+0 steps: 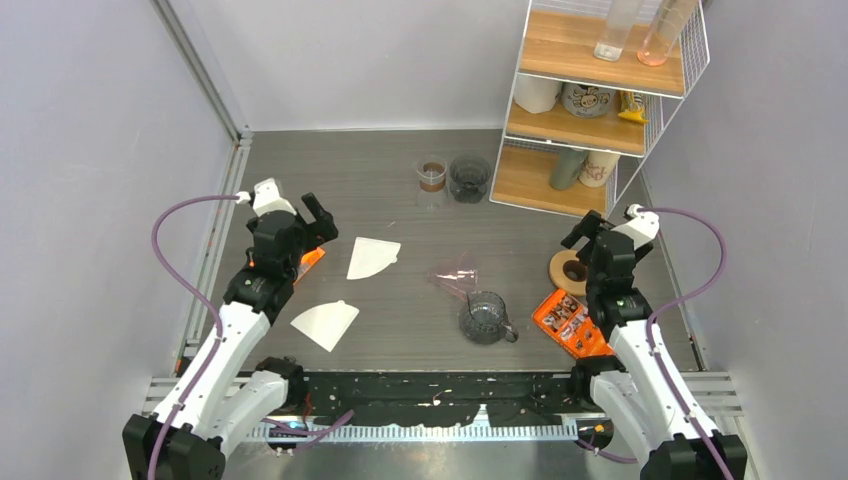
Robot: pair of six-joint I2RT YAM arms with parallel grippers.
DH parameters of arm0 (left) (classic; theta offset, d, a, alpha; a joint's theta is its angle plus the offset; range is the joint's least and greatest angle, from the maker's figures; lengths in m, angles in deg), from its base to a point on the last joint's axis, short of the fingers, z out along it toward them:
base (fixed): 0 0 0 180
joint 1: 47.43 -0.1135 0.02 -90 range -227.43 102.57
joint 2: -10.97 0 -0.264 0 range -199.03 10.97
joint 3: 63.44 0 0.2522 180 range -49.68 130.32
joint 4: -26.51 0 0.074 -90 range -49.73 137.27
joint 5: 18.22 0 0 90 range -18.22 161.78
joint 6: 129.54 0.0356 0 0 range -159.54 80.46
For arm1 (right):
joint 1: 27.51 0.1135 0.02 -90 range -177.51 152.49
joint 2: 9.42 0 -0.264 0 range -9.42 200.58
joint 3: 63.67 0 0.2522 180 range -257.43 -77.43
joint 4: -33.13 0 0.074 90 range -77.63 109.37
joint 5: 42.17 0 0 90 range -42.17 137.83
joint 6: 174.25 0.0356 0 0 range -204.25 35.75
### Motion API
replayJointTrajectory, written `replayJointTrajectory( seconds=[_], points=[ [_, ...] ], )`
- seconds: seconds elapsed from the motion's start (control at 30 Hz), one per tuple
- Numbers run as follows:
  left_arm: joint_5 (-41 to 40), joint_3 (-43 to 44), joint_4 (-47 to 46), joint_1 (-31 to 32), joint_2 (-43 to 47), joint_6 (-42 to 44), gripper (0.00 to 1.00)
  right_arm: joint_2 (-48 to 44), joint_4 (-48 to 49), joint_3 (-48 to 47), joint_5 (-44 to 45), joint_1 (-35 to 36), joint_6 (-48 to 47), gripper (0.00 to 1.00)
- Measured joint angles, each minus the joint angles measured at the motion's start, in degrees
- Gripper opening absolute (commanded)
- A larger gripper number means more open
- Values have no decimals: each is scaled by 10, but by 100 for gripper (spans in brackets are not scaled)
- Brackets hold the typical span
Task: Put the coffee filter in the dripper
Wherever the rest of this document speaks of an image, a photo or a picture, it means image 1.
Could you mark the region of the white paper coffee filter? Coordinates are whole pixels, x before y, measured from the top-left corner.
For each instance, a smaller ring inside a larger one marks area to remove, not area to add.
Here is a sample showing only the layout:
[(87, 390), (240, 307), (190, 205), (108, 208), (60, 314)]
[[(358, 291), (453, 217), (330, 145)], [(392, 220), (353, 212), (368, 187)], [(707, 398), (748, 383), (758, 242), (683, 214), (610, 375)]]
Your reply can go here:
[(361, 280), (380, 273), (397, 262), (401, 246), (398, 242), (357, 237), (346, 279)]

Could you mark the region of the pink transparent plastic dripper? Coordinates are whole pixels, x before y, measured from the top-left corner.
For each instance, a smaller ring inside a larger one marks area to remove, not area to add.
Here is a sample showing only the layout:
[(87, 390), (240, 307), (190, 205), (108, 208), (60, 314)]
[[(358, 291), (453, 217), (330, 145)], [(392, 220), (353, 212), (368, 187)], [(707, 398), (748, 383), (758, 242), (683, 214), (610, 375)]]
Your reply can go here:
[(426, 275), (430, 283), (463, 301), (477, 290), (478, 277), (477, 262), (468, 251), (436, 265)]

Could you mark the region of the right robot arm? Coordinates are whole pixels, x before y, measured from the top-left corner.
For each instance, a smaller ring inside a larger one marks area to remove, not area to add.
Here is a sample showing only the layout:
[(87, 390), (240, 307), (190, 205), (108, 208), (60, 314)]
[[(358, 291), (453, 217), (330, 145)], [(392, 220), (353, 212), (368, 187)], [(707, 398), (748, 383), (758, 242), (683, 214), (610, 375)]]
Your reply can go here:
[(571, 397), (607, 415), (643, 479), (741, 479), (748, 462), (743, 441), (721, 432), (690, 391), (657, 323), (668, 308), (653, 309), (634, 285), (663, 211), (632, 204), (620, 225), (589, 211), (561, 242), (571, 248), (586, 241), (577, 259), (588, 269), (588, 315), (612, 350), (577, 361)]

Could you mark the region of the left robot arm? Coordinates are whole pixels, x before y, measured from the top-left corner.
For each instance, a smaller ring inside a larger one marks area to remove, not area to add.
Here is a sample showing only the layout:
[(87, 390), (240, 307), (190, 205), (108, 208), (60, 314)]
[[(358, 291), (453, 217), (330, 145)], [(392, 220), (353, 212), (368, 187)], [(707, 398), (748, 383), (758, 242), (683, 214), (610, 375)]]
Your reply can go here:
[(240, 192), (233, 199), (255, 212), (247, 223), (253, 245), (220, 308), (176, 272), (162, 254), (158, 233), (151, 233), (157, 259), (210, 309), (214, 327), (154, 411), (134, 414), (125, 424), (122, 439), (134, 479), (219, 479), (232, 452), (269, 413), (293, 414), (305, 405), (302, 369), (284, 359), (271, 359), (233, 396), (227, 392), (293, 296), (303, 256), (336, 239), (338, 229), (313, 193), (301, 198), (311, 222), (279, 193)]

